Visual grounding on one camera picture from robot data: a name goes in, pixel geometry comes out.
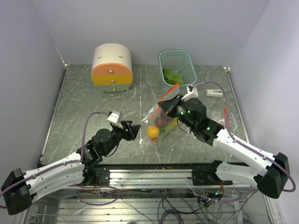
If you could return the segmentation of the zip bag with fruit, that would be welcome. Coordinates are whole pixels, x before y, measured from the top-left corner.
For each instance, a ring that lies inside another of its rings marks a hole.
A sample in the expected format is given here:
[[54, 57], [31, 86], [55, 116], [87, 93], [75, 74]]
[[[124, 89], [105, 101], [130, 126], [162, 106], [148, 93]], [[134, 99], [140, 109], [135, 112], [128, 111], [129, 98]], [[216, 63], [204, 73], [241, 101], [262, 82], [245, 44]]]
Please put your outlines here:
[[149, 110], [148, 114], [141, 119], [146, 129], [146, 136], [152, 142], [160, 141], [178, 126], [177, 119], [168, 117], [165, 111], [158, 105], [159, 102], [170, 100], [179, 93], [179, 84], [171, 87]]

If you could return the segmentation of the green fake leafy vegetable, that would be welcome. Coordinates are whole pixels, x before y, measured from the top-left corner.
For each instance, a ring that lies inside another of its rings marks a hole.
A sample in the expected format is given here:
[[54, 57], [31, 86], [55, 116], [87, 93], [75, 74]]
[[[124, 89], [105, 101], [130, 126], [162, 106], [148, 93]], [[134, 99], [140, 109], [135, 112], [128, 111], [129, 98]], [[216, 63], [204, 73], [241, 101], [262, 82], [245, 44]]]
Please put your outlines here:
[[172, 84], [172, 85], [175, 85], [175, 84], [183, 85], [184, 84], [183, 79], [179, 76], [178, 73], [168, 70], [168, 69], [162, 69], [162, 72], [163, 72], [164, 79], [168, 84]]

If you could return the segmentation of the light blue plastic basket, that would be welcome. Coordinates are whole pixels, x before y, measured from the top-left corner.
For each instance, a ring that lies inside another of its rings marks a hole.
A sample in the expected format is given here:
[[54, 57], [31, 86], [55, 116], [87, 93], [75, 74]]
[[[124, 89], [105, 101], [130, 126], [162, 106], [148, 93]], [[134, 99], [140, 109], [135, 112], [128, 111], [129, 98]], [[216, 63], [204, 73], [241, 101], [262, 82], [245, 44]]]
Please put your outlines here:
[[182, 84], [179, 85], [179, 93], [186, 94], [187, 86], [194, 85], [198, 79], [190, 57], [190, 54], [185, 50], [164, 50], [158, 55], [159, 72], [162, 80], [163, 91], [166, 93], [176, 83], [170, 84], [164, 77], [163, 69], [175, 72], [182, 79]]

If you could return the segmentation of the zip bag with fake food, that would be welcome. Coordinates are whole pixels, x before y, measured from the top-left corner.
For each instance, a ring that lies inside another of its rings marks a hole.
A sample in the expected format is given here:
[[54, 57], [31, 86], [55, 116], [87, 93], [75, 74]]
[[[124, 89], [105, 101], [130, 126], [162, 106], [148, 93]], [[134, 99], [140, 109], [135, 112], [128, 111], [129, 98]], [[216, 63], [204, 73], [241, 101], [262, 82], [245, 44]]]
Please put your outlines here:
[[227, 117], [227, 109], [226, 107], [223, 107], [220, 111], [212, 111], [211, 112], [211, 119], [216, 121], [217, 123], [220, 123], [223, 125], [225, 128], [226, 126], [229, 126], [229, 122], [226, 121]]

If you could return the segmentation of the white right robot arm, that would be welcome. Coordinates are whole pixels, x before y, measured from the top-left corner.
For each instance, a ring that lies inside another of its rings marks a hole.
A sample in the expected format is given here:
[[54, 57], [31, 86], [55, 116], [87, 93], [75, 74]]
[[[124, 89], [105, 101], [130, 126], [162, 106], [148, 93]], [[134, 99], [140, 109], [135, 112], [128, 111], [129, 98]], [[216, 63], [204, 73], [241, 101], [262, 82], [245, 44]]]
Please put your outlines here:
[[183, 100], [177, 95], [158, 105], [167, 116], [185, 124], [199, 141], [222, 149], [245, 163], [245, 166], [239, 166], [215, 162], [215, 168], [206, 173], [210, 184], [215, 185], [221, 180], [245, 183], [270, 198], [280, 197], [290, 178], [285, 154], [268, 153], [232, 135], [223, 125], [207, 116], [206, 107], [197, 98]]

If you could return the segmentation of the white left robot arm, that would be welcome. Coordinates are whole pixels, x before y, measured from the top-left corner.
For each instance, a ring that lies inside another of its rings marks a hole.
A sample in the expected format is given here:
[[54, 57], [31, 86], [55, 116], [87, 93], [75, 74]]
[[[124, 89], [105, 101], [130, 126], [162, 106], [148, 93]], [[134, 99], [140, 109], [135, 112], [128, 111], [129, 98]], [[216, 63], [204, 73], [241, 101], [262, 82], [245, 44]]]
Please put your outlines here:
[[135, 140], [141, 125], [122, 121], [112, 129], [100, 129], [82, 148], [52, 164], [33, 170], [11, 171], [1, 187], [4, 209], [16, 215], [42, 197], [72, 185], [91, 185], [96, 173], [93, 168], [117, 149], [121, 140]]

